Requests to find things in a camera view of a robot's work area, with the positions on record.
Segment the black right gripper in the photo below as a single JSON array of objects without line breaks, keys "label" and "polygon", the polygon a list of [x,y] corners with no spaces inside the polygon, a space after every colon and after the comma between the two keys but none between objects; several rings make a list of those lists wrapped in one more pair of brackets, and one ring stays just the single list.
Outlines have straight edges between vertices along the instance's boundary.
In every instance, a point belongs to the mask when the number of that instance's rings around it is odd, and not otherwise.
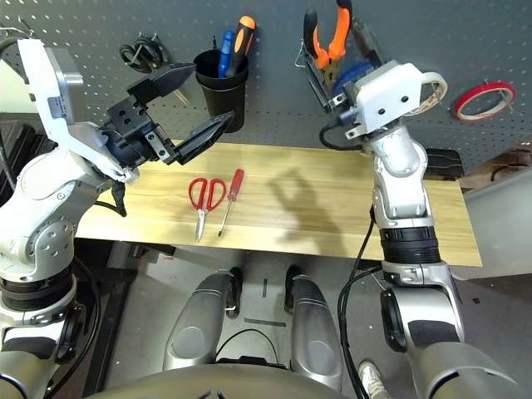
[{"label": "black right gripper", "polygon": [[[367,59],[374,68],[382,67],[387,63],[387,58],[384,55],[375,34],[366,23],[358,18],[353,18],[352,34],[361,55]],[[333,87],[331,98],[325,87],[323,74],[317,68],[315,61],[308,52],[304,53],[304,63],[307,71],[308,83],[318,99],[320,106],[326,113],[339,110],[346,111],[351,108],[355,110],[357,109],[355,94],[356,82],[354,80],[338,80]]]}]

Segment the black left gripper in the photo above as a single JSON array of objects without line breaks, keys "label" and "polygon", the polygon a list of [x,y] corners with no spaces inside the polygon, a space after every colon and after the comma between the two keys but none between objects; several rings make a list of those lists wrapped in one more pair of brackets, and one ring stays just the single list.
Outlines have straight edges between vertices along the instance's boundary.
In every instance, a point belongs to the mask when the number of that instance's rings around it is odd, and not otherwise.
[{"label": "black left gripper", "polygon": [[171,63],[129,85],[129,96],[109,107],[103,125],[106,148],[120,166],[141,166],[161,160],[185,165],[213,146],[234,119],[228,111],[211,117],[179,145],[173,145],[162,127],[148,113],[148,105],[180,89],[195,72],[194,63]]}]

